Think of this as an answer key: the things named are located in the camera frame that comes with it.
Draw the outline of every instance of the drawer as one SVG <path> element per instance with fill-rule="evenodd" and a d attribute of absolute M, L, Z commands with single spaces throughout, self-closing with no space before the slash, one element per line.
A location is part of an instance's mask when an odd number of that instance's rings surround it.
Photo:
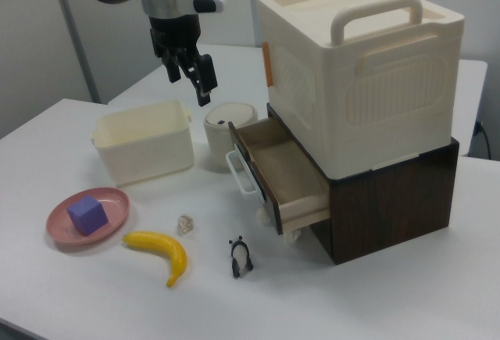
<path fill-rule="evenodd" d="M 330 218 L 326 179 L 278 120 L 230 123 L 230 132 L 278 234 Z"/>

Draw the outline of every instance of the cream plastic basket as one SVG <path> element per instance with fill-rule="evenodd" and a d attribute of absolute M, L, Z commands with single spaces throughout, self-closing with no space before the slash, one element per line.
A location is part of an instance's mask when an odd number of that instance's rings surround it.
<path fill-rule="evenodd" d="M 180 100 L 169 100 L 101 117 L 91 140 L 112 180 L 129 184 L 193 165 L 190 120 Z"/>

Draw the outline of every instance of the yellow banana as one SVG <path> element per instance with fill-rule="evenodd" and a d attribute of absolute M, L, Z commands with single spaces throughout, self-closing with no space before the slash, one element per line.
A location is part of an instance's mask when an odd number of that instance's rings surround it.
<path fill-rule="evenodd" d="M 123 236 L 123 242 L 137 249 L 163 252 L 170 256 L 172 273 L 166 282 L 167 287 L 172 287 L 188 266 L 186 251 L 182 245 L 170 236 L 163 233 L 149 231 L 135 231 Z"/>

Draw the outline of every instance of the white drawer handle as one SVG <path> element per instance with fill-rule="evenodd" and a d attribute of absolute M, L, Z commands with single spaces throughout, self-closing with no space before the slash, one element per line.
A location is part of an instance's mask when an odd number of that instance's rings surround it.
<path fill-rule="evenodd" d="M 248 191 L 245 188 L 243 188 L 243 184 L 241 183 L 240 178 L 238 177 L 238 173 L 236 172 L 236 169 L 233 166 L 233 162 L 231 162 L 231 158 L 233 158 L 233 157 L 236 157 L 240 160 L 240 163 L 243 166 L 243 169 L 245 170 L 246 174 L 248 175 L 248 179 L 252 183 L 254 190 Z M 248 168 L 248 164 L 245 162 L 245 159 L 243 158 L 243 156 L 241 156 L 240 150 L 236 145 L 234 146 L 234 151 L 229 151 L 226 154 L 226 161 L 227 161 L 227 165 L 229 166 L 231 173 L 234 176 L 234 179 L 237 182 L 237 186 L 240 188 L 241 195 L 243 195 L 245 198 L 258 196 L 260 198 L 261 202 L 264 202 L 263 194 L 260 191 L 260 188 L 257 185 L 257 182 L 255 181 L 255 178 L 253 177 L 252 172 L 250 172 L 250 168 Z"/>

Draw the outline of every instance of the small white container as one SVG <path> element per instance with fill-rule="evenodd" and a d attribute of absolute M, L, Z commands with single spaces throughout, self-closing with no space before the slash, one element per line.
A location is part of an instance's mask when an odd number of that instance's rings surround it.
<path fill-rule="evenodd" d="M 464 18 L 424 0 L 258 0 L 270 105 L 331 179 L 451 142 Z"/>
<path fill-rule="evenodd" d="M 234 150 L 229 122 L 243 127 L 257 121 L 257 110 L 244 103 L 224 103 L 212 109 L 205 117 L 205 132 L 214 161 L 228 168 L 226 154 Z"/>
<path fill-rule="evenodd" d="M 193 165 L 190 120 L 180 100 L 127 109 L 98 119 L 92 143 L 112 180 L 129 184 Z"/>

